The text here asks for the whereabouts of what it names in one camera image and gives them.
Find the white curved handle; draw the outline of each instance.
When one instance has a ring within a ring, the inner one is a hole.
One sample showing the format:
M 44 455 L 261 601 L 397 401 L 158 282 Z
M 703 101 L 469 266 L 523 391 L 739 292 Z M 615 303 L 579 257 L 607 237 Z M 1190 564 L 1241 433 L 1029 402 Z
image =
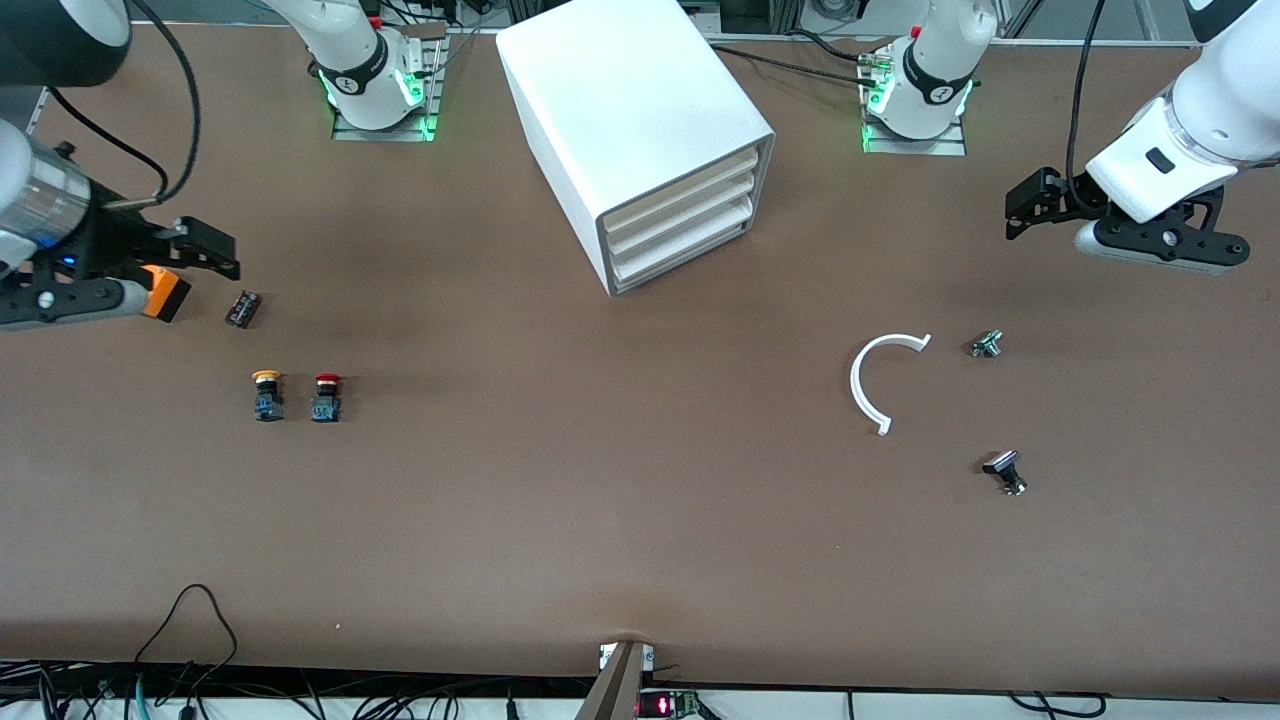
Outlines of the white curved handle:
M 882 345 L 901 345 L 910 347 L 911 350 L 919 352 L 924 350 L 925 345 L 929 345 L 929 340 L 933 336 L 925 334 L 924 337 L 913 337 L 909 334 L 887 334 L 881 336 L 863 347 L 858 357 L 854 357 L 854 366 L 849 369 L 849 387 L 854 391 L 854 401 L 858 402 L 858 409 L 863 411 L 864 415 L 872 419 L 873 423 L 879 425 L 879 434 L 888 432 L 888 425 L 893 421 L 892 418 L 881 413 L 872 405 L 870 400 L 867 400 L 867 393 L 863 392 L 863 357 L 867 357 L 867 352 L 873 347 L 879 347 Z

